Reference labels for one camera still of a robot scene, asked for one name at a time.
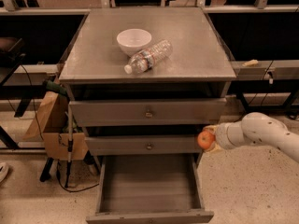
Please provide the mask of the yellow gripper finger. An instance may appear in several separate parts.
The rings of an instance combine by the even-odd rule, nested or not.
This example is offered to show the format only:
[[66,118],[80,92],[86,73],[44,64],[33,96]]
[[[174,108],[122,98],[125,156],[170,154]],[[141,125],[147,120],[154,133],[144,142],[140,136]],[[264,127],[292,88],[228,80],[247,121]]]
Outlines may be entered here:
[[213,142],[209,149],[206,150],[206,153],[215,153],[222,151],[221,146],[219,146],[216,142]]
[[203,131],[208,131],[210,133],[216,132],[219,125],[207,125],[203,128]]

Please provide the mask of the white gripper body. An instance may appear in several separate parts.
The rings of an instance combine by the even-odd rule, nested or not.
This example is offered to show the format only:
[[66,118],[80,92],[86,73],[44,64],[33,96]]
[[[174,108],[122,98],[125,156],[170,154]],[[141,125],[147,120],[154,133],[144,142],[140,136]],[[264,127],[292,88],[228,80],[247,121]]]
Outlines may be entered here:
[[215,132],[216,141],[223,149],[234,149],[244,143],[241,122],[221,123]]

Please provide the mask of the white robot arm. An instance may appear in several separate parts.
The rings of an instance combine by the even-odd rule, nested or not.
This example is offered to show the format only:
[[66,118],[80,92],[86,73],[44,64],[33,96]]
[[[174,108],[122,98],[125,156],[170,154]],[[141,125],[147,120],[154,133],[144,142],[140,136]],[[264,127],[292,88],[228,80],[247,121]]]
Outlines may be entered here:
[[259,112],[249,113],[237,122],[206,126],[198,134],[197,144],[205,152],[268,145],[299,162],[299,135],[283,122]]

